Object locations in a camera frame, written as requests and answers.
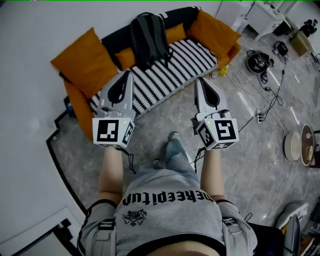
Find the black and white striped blanket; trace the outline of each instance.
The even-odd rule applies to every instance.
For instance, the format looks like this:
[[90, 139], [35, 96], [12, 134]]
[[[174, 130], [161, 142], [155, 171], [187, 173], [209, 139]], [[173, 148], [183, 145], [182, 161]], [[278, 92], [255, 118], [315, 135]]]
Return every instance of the black and white striped blanket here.
[[[156, 61], [150, 69], [131, 68], [134, 78], [133, 110], [136, 117], [151, 110], [197, 77], [218, 67], [216, 56], [199, 42], [190, 39], [169, 44], [173, 56], [165, 66], [164, 60]], [[96, 115], [100, 91], [89, 101]]]

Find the yellow bottle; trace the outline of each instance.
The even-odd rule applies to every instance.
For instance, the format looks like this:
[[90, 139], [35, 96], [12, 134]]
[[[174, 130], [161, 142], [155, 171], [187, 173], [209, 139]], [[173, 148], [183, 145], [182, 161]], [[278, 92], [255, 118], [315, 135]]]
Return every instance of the yellow bottle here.
[[223, 77], [228, 72], [228, 65], [220, 69], [219, 76]]

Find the black backpack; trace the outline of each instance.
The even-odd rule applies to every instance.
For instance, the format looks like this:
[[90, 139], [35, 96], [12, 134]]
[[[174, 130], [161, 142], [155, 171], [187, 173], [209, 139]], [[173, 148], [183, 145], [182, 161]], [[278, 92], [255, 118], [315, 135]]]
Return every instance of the black backpack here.
[[140, 69], [150, 69], [160, 59], [168, 66], [173, 51], [169, 51], [165, 26], [159, 16], [149, 12], [138, 15], [130, 24], [130, 33], [136, 65]]

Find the black and white marker cube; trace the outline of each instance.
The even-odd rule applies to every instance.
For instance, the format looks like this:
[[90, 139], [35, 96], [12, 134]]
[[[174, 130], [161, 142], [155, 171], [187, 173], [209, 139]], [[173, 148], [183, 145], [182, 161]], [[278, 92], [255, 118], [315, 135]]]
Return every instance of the black and white marker cube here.
[[93, 118], [93, 143], [101, 146], [117, 145], [126, 148], [135, 128], [130, 117]]
[[220, 150], [239, 141], [235, 118], [204, 118], [196, 129], [206, 150]]

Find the black floor border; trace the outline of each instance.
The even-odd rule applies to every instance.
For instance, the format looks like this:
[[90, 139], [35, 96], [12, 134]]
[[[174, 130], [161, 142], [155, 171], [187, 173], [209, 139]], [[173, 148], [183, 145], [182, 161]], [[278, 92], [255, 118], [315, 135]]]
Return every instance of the black floor border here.
[[79, 200], [79, 198], [77, 197], [76, 193], [74, 192], [74, 190], [72, 189], [71, 185], [69, 184], [64, 172], [62, 171], [60, 164], [58, 162], [58, 159], [56, 157], [56, 154], [51, 146], [51, 140], [53, 139], [54, 136], [56, 136], [60, 131], [61, 131], [61, 127], [59, 124], [59, 121], [64, 118], [67, 115], [67, 111], [64, 111], [61, 115], [58, 116], [58, 118], [56, 120], [54, 120], [55, 126], [56, 126], [56, 130], [50, 135], [50, 137], [45, 141], [46, 145], [49, 149], [50, 155], [52, 157], [52, 160], [54, 162], [54, 165], [61, 177], [61, 179], [63, 180], [64, 185], [66, 186], [66, 188], [68, 189], [69, 193], [71, 194], [71, 196], [73, 197], [74, 201], [77, 203], [77, 205], [80, 207], [80, 209], [83, 211], [83, 213], [85, 215], [87, 215], [87, 209], [84, 207], [84, 205], [82, 204], [82, 202]]

